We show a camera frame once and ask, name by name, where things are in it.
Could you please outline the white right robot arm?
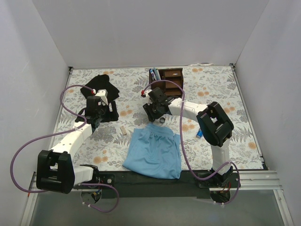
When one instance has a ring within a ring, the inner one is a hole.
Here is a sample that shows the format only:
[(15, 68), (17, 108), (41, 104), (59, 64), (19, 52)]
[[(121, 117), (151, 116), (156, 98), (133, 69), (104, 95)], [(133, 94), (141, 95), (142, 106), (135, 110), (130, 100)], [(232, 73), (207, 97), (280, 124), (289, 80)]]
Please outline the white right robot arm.
[(211, 146), (213, 157), (207, 184), (226, 186), (233, 172), (229, 144), (234, 125), (220, 104), (212, 102), (209, 105), (202, 105), (184, 101), (181, 97), (168, 97), (158, 87), (142, 91), (142, 97), (146, 98), (143, 108), (151, 122), (164, 114), (170, 114), (199, 123), (204, 139)]

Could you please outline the brown wooden desk organizer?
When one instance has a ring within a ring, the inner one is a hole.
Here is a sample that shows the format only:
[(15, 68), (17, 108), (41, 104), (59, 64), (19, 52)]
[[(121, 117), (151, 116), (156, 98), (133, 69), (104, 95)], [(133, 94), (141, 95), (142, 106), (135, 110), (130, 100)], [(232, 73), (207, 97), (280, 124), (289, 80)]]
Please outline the brown wooden desk organizer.
[(151, 81), (149, 73), (150, 89), (159, 87), (167, 96), (182, 97), (183, 68), (163, 68), (157, 70), (161, 80)]

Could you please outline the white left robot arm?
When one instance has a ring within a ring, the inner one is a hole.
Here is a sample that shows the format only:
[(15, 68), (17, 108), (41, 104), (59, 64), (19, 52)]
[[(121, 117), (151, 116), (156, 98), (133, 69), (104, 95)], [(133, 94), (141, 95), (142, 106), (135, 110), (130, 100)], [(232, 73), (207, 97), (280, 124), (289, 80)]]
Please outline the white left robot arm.
[(101, 96), (89, 96), (86, 107), (79, 112), (75, 120), (74, 131), (68, 133), (50, 150), (42, 150), (39, 153), (37, 188), (64, 194), (68, 194), (74, 186), (82, 183), (89, 188), (96, 188), (101, 181), (98, 168), (89, 164), (75, 167), (72, 160), (100, 123), (118, 119), (115, 101), (106, 101)]

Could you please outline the brown blue pen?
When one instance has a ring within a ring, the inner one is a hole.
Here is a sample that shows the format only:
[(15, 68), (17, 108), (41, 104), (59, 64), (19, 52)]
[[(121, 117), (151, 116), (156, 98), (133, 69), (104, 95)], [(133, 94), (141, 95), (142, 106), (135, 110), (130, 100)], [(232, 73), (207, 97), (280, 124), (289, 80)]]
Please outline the brown blue pen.
[(151, 81), (154, 81), (153, 70), (150, 69), (150, 70), (149, 70), (149, 73), (150, 73), (150, 80), (151, 80)]

